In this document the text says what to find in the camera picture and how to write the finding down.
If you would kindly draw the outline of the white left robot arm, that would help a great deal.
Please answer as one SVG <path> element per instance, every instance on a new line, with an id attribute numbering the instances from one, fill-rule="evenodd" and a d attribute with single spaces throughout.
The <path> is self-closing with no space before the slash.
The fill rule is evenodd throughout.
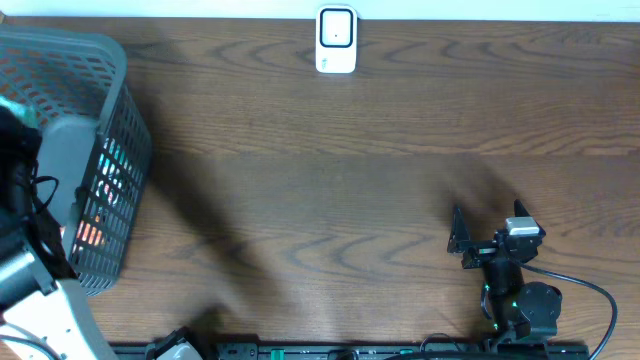
<path id="1" fill-rule="evenodd" d="M 1 341 L 21 359 L 202 359 L 179 329 L 147 345 L 111 345 L 67 260 L 49 205 L 60 186 L 40 174 L 48 134 L 34 110 L 1 101 Z"/>

